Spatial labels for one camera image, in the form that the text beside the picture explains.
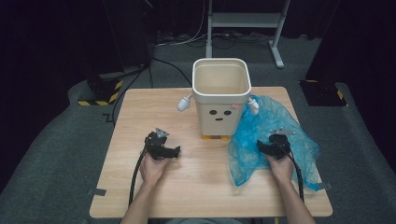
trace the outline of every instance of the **white plastic bin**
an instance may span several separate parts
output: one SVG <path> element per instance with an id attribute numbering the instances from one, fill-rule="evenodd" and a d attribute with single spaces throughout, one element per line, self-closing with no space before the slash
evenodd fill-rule
<path id="1" fill-rule="evenodd" d="M 233 135 L 251 91 L 240 59 L 201 59 L 192 68 L 192 96 L 201 135 Z"/>

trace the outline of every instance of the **wooden table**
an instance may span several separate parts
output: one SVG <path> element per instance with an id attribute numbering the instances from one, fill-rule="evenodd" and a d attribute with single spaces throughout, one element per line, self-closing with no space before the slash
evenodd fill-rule
<path id="1" fill-rule="evenodd" d="M 280 192 L 269 170 L 257 170 L 237 187 L 231 177 L 228 142 L 202 140 L 195 102 L 190 109 L 177 104 L 191 89 L 140 89 L 125 94 L 119 118 L 97 185 L 106 195 L 95 195 L 92 217 L 123 217 L 129 200 L 131 179 L 144 139 L 161 128 L 170 133 L 167 147 L 181 146 L 178 159 L 167 166 L 150 217 L 283 217 Z M 282 87 L 252 88 L 252 94 L 279 101 L 296 118 L 287 91 Z M 142 183 L 136 179 L 135 193 Z M 325 190 L 306 191 L 305 203 L 314 217 L 332 214 Z"/>

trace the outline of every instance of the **gray floor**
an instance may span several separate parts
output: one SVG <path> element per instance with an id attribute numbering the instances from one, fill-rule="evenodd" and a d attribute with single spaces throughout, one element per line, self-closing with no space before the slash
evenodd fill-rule
<path id="1" fill-rule="evenodd" d="M 283 86 L 290 95 L 303 130 L 320 145 L 317 167 L 333 207 L 330 217 L 318 223 L 395 223 L 396 177 L 368 133 L 346 84 L 337 87 L 348 106 L 309 106 L 299 86 L 311 63 L 319 39 L 281 38 L 279 51 L 285 68 L 277 69 L 267 42 L 236 43 L 213 50 L 214 57 L 235 57 L 247 63 L 252 86 Z M 215 40 L 218 47 L 231 42 Z M 192 64 L 205 57 L 205 48 L 186 45 L 155 49 L 154 57 L 173 63 L 191 80 Z M 150 67 L 153 87 L 189 87 L 176 68 L 157 61 Z M 135 77 L 124 79 L 121 90 Z M 131 88 L 150 88 L 144 71 Z M 106 122 L 112 106 L 79 106 L 87 90 L 84 82 L 69 92 L 70 106 L 54 119 L 32 143 L 14 176 L 0 196 L 0 223 L 118 223 L 89 215 L 113 132 Z M 121 105 L 116 107 L 116 117 Z"/>

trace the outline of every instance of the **white shelf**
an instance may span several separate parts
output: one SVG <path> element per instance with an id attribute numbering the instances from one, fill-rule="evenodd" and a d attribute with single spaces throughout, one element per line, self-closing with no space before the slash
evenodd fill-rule
<path id="1" fill-rule="evenodd" d="M 280 13 L 213 13 L 212 27 L 276 28 Z"/>

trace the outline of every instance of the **blue plastic bag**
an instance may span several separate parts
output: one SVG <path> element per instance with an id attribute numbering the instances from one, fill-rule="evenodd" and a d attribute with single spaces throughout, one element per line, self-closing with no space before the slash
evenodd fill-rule
<path id="1" fill-rule="evenodd" d="M 251 98 L 259 104 L 259 114 L 253 115 L 245 105 L 236 132 L 228 145 L 230 170 L 235 185 L 246 183 L 256 169 L 270 169 L 266 155 L 259 151 L 257 140 L 269 144 L 269 131 L 283 128 L 295 132 L 295 135 L 288 135 L 288 140 L 294 159 L 301 168 L 304 185 L 318 190 L 318 144 L 304 133 L 300 124 L 282 104 L 267 96 L 251 95 Z M 295 171 L 292 178 L 297 181 Z"/>

